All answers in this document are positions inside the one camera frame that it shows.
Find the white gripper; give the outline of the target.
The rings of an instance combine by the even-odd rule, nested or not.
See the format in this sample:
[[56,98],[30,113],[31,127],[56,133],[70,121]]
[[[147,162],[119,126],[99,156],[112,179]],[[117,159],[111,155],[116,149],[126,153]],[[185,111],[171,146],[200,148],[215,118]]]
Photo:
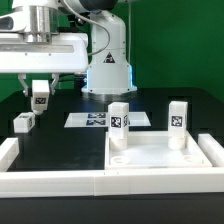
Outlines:
[[23,93],[29,96],[25,73],[54,73],[50,92],[60,75],[56,73],[85,72],[88,67],[88,37],[83,33],[61,33],[52,37],[52,42],[25,43],[23,36],[14,33],[0,34],[0,73],[20,73],[18,80]]

